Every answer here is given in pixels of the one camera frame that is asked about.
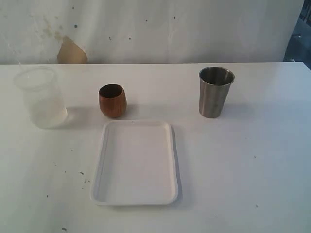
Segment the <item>translucent plastic container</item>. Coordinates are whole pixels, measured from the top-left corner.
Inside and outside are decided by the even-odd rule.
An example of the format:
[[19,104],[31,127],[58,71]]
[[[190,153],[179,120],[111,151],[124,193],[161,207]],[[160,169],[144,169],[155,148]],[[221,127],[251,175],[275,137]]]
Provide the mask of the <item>translucent plastic container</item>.
[[14,77],[14,84],[22,91],[30,121],[41,129],[61,125],[68,112],[58,84],[56,72],[49,67],[34,67]]

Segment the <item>brown wooden cup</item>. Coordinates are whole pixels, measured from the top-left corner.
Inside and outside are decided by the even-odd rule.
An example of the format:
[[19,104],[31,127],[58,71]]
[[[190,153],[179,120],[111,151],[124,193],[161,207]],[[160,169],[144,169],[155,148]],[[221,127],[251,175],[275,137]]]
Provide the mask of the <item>brown wooden cup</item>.
[[108,118],[121,117],[127,107],[124,88],[118,84],[107,84],[99,90],[99,106]]

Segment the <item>dark blue background object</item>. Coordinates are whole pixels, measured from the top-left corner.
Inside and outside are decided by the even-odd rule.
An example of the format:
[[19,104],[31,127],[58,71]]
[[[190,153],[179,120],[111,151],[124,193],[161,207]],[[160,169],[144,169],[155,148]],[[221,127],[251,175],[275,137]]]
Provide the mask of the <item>dark blue background object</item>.
[[284,62],[303,62],[311,68],[311,1],[305,0],[284,55]]

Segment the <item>stainless steel cup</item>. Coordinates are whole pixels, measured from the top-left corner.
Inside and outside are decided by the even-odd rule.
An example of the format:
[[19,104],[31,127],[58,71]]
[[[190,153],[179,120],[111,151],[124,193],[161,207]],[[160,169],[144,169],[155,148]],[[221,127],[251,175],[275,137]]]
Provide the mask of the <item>stainless steel cup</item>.
[[235,75],[223,67],[206,67],[199,72],[199,78],[199,113],[206,118],[217,118]]

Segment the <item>white rectangular tray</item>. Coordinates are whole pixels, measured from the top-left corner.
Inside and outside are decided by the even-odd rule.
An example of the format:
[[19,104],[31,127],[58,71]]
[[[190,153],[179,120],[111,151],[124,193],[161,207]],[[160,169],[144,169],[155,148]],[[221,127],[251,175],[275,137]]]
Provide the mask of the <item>white rectangular tray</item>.
[[164,121],[104,125],[90,189],[98,206],[156,206],[179,192],[172,127]]

